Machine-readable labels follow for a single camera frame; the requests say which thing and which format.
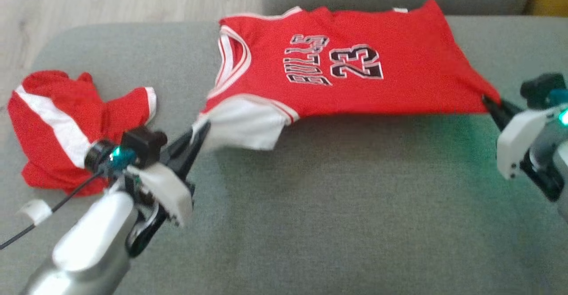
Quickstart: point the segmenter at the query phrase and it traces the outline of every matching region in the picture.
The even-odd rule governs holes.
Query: white tag
[[[35,226],[51,216],[51,208],[44,200],[31,200],[22,206],[18,212],[30,217]]]

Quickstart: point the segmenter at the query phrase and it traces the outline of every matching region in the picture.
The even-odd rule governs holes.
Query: basketball jersey
[[[199,120],[218,145],[271,149],[300,118],[484,113],[499,94],[470,66],[434,0],[406,12],[239,14],[220,21],[222,65]]]

